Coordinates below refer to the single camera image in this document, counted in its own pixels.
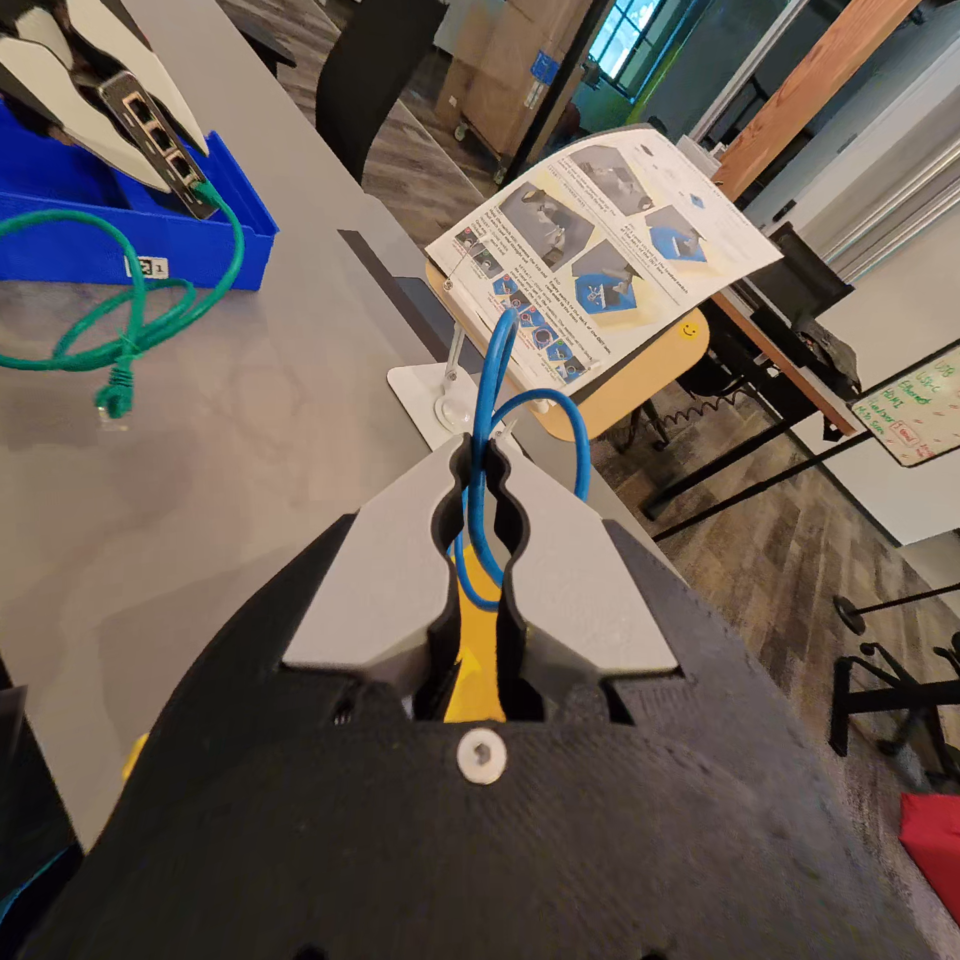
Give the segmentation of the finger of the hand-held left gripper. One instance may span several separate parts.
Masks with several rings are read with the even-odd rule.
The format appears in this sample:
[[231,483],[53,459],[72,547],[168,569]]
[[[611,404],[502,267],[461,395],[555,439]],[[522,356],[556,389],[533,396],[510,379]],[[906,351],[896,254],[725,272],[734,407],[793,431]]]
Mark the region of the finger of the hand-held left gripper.
[[207,157],[206,138],[178,88],[137,22],[119,1],[65,1],[70,42],[101,85],[127,83],[144,92],[176,135]]
[[84,98],[66,66],[48,47],[2,36],[1,89],[7,99],[41,120],[43,133],[54,128],[144,186],[171,192],[138,146],[125,139],[111,119]]

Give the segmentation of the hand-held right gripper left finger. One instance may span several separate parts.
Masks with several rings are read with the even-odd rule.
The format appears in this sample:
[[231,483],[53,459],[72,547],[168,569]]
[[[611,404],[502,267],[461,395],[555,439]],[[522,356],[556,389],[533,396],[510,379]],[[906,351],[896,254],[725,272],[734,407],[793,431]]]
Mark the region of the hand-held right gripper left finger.
[[451,438],[352,517],[283,654],[293,669],[386,683],[415,719],[441,719],[461,615],[450,547],[464,528],[468,434]]

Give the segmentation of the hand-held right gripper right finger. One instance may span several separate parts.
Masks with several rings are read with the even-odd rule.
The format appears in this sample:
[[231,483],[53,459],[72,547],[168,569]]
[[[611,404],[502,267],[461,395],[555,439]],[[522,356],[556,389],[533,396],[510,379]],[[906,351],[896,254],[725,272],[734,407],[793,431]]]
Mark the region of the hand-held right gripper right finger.
[[493,531],[509,553],[496,619],[498,698],[542,721],[579,687],[666,677],[676,655],[601,515],[510,442],[489,442]]

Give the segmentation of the black ethernet switch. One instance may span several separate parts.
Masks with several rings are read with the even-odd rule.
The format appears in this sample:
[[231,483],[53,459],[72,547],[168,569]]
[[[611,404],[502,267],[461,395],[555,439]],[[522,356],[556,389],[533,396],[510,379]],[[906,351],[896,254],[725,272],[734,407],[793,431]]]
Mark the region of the black ethernet switch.
[[167,192],[197,220],[207,221],[218,207],[199,192],[207,182],[185,142],[175,132],[162,108],[128,71],[100,82],[96,93],[124,136],[158,174]]

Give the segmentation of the blue plastic bin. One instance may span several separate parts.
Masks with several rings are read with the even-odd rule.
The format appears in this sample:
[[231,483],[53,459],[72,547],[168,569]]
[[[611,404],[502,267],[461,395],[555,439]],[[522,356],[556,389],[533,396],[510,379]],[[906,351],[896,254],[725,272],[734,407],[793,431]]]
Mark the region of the blue plastic bin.
[[[245,258],[233,282],[260,289],[280,228],[216,131],[208,157],[190,150],[243,228]],[[79,147],[42,138],[1,106],[1,219],[45,210],[75,210],[110,222],[133,246],[149,280],[181,279],[200,289],[216,286],[234,249],[221,212],[201,221],[180,201],[154,191]],[[2,238],[3,281],[131,284],[121,247],[101,230],[51,222]]]

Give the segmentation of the black office chair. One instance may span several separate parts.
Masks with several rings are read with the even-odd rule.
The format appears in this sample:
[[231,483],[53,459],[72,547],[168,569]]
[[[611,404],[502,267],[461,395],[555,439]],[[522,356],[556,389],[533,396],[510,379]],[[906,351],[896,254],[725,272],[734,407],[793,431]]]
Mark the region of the black office chair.
[[448,9],[441,1],[363,1],[329,52],[318,75],[315,129],[358,185]]

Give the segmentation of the black floor stand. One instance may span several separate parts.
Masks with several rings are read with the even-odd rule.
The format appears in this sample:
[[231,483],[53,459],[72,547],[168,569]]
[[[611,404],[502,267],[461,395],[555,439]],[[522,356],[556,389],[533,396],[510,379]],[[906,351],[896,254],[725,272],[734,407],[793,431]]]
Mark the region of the black floor stand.
[[868,606],[856,606],[852,600],[842,595],[834,595],[832,602],[834,611],[846,626],[846,629],[853,632],[856,636],[861,637],[866,632],[865,618],[871,614],[913,605],[946,594],[955,594],[958,591],[959,582],[954,582],[945,586],[935,587]]

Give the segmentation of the black chair base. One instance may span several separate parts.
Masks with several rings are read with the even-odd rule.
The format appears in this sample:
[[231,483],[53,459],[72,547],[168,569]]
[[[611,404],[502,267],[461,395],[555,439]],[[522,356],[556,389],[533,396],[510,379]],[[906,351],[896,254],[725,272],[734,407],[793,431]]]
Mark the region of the black chair base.
[[[947,779],[958,781],[958,750],[944,734],[940,708],[959,705],[959,679],[918,681],[881,643],[863,642],[860,654],[838,657],[833,666],[833,689],[827,744],[840,757],[849,750],[850,720],[857,715],[905,712],[893,738],[877,741],[887,757],[898,755],[918,726],[925,728],[934,755]],[[881,687],[853,690],[851,678],[860,666]]]

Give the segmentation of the wooden side table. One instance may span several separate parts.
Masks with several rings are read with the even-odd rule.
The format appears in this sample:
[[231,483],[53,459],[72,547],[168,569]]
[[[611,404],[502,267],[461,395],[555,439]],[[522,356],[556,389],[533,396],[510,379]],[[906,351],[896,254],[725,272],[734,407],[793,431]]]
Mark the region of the wooden side table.
[[[726,510],[760,496],[775,486],[792,480],[808,470],[821,467],[839,454],[854,450],[871,438],[867,431],[854,422],[849,410],[844,405],[843,399],[824,384],[809,368],[795,364],[773,339],[738,309],[738,306],[734,304],[732,294],[716,293],[712,296],[712,301],[718,309],[724,312],[726,318],[748,337],[750,342],[794,385],[806,401],[814,405],[823,414],[826,421],[839,431],[842,440],[836,441],[834,447],[826,452],[808,457],[803,462],[796,463],[766,480],[747,486],[737,494],[719,501],[708,509],[701,510],[690,518],[659,531],[653,537],[654,543],[658,545],[700,523],[719,516]],[[643,504],[644,516],[649,520],[656,520],[666,509],[666,506],[675,498],[678,498],[679,495],[687,493],[707,479],[721,473],[748,454],[759,450],[771,440],[786,435],[798,423],[799,419],[796,417],[783,418],[777,424],[738,444],[733,450],[699,468],[688,477],[672,486],[668,486]]]

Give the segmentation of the whiteboard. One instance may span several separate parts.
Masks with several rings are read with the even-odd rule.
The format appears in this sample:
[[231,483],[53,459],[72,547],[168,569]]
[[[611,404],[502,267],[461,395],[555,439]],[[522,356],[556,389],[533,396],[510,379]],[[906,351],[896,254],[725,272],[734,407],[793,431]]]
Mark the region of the whiteboard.
[[959,447],[959,342],[952,342],[847,403],[900,467]]

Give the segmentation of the printed instruction sheet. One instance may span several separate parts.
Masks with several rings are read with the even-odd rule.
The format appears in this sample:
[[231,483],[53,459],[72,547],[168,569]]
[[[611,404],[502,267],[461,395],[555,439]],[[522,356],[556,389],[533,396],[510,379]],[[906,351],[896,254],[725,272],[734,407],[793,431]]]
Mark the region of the printed instruction sheet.
[[534,165],[426,249],[508,375],[571,395],[782,252],[668,139],[628,126]]

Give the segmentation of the cardboard box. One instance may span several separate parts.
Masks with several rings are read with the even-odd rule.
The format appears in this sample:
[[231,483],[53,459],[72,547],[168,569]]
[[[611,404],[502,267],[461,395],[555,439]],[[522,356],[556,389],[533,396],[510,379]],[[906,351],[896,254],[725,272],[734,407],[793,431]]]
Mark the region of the cardboard box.
[[451,55],[435,114],[457,141],[472,135],[497,162],[500,186],[564,57],[589,1],[451,2],[435,36]]

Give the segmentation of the red cushion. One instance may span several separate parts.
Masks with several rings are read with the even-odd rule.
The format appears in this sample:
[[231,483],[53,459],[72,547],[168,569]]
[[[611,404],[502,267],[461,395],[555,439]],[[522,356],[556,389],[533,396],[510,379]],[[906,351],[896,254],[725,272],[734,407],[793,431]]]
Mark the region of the red cushion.
[[903,793],[899,802],[899,841],[959,922],[959,797]]

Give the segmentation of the wooden beam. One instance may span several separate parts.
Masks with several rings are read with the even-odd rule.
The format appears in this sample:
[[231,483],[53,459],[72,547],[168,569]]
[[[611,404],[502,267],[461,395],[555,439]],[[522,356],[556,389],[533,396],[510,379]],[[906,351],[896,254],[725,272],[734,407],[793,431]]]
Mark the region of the wooden beam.
[[724,154],[713,181],[737,200],[918,6],[851,1]]

